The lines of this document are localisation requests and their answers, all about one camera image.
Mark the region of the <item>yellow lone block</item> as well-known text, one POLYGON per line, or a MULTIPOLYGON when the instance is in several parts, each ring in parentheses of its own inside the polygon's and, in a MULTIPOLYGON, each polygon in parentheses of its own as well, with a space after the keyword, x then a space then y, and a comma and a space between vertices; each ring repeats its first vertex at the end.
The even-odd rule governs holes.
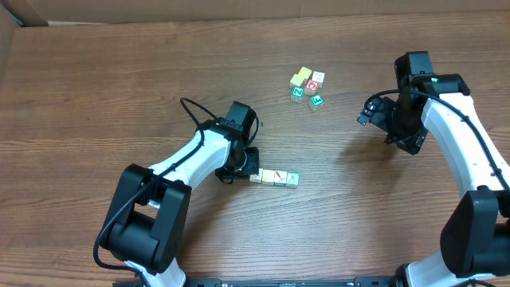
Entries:
POLYGON ((265 185, 273 185, 276 172, 270 169, 264 169, 262 171, 261 182, 265 185))

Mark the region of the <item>white leaf picture block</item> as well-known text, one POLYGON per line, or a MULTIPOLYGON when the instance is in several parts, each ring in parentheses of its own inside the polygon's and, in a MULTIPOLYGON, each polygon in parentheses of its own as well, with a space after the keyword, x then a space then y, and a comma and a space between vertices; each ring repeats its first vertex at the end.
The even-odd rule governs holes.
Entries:
POLYGON ((249 181, 253 183, 262 183, 262 175, 263 175, 263 169, 259 168, 258 173, 252 174, 249 177, 249 181))

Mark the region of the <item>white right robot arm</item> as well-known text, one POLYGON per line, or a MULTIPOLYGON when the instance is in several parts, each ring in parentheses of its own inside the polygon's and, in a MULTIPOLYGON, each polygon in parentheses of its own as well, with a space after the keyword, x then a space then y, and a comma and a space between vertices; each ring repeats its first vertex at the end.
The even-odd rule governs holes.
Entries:
POLYGON ((463 78, 437 74, 426 51, 408 52, 394 63, 397 88, 370 96, 357 121, 386 133, 416 155, 427 135, 437 141, 456 181, 460 202, 443 227, 440 249, 404 264, 386 286, 485 286, 509 274, 509 165, 477 116, 463 78), (389 96, 398 95, 397 100, 389 96))

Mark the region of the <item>green A letter block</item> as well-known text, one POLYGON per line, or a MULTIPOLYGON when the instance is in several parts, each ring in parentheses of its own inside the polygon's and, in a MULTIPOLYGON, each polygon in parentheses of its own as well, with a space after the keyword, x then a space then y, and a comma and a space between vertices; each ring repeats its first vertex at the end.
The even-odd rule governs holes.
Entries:
POLYGON ((286 187, 297 188, 300 183, 300 174, 298 172, 288 172, 286 177, 286 187))

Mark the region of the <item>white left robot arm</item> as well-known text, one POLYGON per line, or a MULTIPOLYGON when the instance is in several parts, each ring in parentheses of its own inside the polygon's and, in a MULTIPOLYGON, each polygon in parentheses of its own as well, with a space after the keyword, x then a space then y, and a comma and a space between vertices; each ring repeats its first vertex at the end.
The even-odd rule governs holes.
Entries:
POLYGON ((134 273, 131 286, 185 286, 176 257, 191 193, 209 174, 225 184, 259 174, 252 145, 259 124, 235 101, 226 116, 197 122, 193 139, 170 158, 126 167, 92 249, 95 263, 134 273))

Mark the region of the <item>white feather picture block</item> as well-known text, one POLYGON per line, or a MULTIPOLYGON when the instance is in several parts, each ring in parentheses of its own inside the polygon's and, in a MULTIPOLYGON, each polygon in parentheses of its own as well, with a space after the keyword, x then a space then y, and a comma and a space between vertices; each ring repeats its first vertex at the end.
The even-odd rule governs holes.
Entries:
POLYGON ((285 187, 287 184, 287 171, 275 171, 273 183, 275 186, 285 187))

